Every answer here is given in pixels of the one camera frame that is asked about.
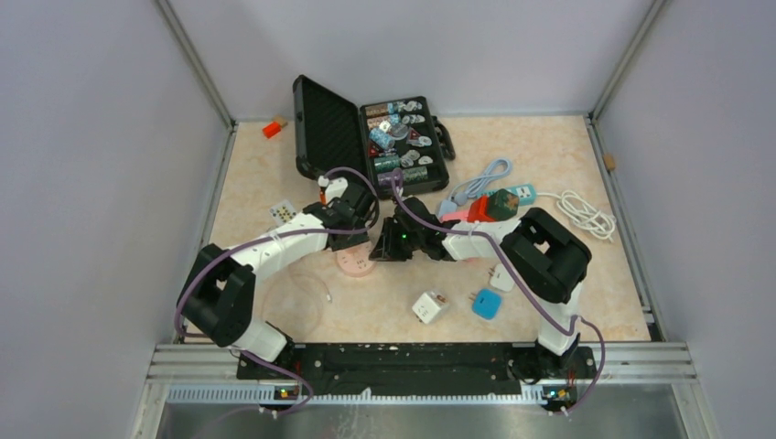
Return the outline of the white charger plug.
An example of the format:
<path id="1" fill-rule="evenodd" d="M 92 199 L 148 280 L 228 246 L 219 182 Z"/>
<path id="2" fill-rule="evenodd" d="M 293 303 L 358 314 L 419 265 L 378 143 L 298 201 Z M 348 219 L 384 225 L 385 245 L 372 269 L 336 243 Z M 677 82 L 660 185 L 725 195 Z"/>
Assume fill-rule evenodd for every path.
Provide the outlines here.
<path id="1" fill-rule="evenodd" d="M 494 265 L 490 270 L 489 286 L 498 291 L 509 293 L 515 287 L 515 281 L 502 263 Z"/>

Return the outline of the blue charger plug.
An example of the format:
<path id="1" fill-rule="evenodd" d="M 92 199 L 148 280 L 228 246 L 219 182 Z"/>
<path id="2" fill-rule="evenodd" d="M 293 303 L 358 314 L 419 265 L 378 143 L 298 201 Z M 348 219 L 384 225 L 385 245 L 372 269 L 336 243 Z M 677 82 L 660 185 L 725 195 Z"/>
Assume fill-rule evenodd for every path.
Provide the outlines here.
<path id="1" fill-rule="evenodd" d="M 501 295 L 488 288 L 470 294 L 469 299 L 470 310 L 485 320 L 492 320 L 498 314 L 502 304 Z"/>

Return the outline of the round pink power socket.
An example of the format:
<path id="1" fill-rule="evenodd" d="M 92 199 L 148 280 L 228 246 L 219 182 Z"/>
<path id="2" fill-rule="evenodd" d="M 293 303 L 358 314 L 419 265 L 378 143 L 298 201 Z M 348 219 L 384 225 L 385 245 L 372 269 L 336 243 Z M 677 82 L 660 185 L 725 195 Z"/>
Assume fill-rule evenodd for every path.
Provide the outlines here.
<path id="1" fill-rule="evenodd" d="M 335 259 L 340 270 L 347 276 L 362 278 L 370 274 L 376 265 L 370 256 L 371 250 L 367 247 L 351 248 L 335 253 Z"/>

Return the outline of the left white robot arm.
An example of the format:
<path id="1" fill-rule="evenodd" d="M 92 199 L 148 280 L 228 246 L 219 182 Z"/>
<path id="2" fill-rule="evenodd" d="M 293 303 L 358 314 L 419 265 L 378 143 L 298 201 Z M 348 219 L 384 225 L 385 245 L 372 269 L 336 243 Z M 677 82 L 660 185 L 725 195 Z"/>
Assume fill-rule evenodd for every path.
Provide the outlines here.
<path id="1" fill-rule="evenodd" d="M 284 377 L 294 363 L 292 340 L 254 316 L 256 286 L 309 254 L 366 242 L 378 210 L 373 189 L 336 178 L 324 187 L 322 200 L 276 229 L 230 249 L 206 245 L 178 298 L 176 326 L 190 322 L 217 346 L 248 351 L 267 375 Z"/>

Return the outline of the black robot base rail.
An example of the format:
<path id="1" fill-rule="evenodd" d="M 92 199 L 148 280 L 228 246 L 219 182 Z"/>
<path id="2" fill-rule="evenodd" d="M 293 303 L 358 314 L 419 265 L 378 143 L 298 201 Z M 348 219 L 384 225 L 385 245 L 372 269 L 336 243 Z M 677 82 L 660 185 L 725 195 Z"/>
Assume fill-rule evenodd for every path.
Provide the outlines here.
<path id="1" fill-rule="evenodd" d="M 556 356 L 536 343 L 307 343 L 276 366 L 306 380 L 317 396 L 436 397 L 517 395 L 530 385 L 593 379 L 591 348 Z"/>

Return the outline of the red cube plug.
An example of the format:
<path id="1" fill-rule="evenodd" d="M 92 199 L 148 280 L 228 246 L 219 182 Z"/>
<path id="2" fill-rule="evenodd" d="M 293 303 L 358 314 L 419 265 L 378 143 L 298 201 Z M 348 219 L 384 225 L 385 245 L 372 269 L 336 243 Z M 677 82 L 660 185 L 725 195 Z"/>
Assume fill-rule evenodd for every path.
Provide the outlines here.
<path id="1" fill-rule="evenodd" d="M 489 197 L 481 196 L 471 203 L 467 215 L 467 222 L 496 222 L 489 213 Z"/>

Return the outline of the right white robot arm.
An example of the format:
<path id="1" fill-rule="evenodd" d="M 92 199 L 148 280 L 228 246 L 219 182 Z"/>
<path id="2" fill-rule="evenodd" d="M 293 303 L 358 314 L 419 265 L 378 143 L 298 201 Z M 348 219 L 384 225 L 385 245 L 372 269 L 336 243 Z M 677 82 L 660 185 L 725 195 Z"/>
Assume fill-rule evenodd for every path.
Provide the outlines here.
<path id="1" fill-rule="evenodd" d="M 504 221 L 442 221 L 418 198 L 406 198 L 384 219 L 369 258 L 404 262 L 417 251 L 444 262 L 498 259 L 542 318 L 536 340 L 539 370 L 560 377 L 573 366 L 578 297 L 592 252 L 550 213 L 531 208 Z"/>

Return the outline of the light blue power strip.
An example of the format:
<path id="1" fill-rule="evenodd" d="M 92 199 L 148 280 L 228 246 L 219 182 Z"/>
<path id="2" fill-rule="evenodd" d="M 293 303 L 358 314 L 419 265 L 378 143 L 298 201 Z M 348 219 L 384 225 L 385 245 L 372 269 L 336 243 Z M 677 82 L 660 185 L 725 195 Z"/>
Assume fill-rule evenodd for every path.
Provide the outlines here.
<path id="1" fill-rule="evenodd" d="M 458 211 L 458 204 L 449 199 L 443 199 L 437 209 L 437 217 L 442 220 L 449 214 L 454 214 Z"/>

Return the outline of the pink triangular power socket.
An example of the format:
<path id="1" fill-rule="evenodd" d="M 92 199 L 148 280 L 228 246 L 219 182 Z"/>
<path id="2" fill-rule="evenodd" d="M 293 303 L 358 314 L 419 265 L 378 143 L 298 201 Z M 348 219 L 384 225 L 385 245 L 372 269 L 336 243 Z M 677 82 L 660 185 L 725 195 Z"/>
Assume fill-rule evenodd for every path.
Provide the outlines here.
<path id="1" fill-rule="evenodd" d="M 457 210 L 453 212 L 446 213 L 440 217 L 441 222 L 448 222 L 448 221 L 467 221 L 469 217 L 469 212 L 467 210 Z"/>

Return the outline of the white cartoon plug adapter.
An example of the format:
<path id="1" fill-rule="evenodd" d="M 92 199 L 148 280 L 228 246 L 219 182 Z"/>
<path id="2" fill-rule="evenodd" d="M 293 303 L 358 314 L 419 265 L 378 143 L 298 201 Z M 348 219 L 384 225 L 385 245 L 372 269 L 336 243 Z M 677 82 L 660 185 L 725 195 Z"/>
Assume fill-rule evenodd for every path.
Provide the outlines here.
<path id="1" fill-rule="evenodd" d="M 430 325 L 449 307 L 449 300 L 441 293 L 424 291 L 411 306 L 411 310 L 420 322 Z"/>

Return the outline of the dark green cube plug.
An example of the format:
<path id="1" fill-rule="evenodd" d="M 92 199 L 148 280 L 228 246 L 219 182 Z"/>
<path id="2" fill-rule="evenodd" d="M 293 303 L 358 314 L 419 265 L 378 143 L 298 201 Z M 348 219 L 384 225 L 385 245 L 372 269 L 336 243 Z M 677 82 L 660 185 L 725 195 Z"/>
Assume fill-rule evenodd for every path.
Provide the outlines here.
<path id="1" fill-rule="evenodd" d="M 494 221 L 509 220 L 517 215 L 520 198 L 505 188 L 488 195 L 486 215 Z"/>

